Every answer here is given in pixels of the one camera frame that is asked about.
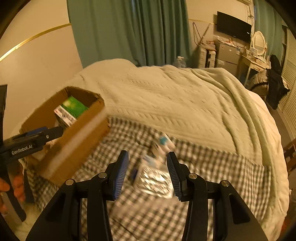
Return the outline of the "left hand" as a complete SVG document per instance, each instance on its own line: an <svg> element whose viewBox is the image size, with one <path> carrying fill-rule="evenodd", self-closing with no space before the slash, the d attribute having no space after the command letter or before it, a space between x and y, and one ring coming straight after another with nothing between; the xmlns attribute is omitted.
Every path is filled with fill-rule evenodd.
<svg viewBox="0 0 296 241"><path fill-rule="evenodd" d="M12 185L8 184L5 180L1 178L1 192L8 192L11 187L14 191L14 196L17 198L17 200L23 202L26 196L22 172L18 173L15 176Z"/></svg>

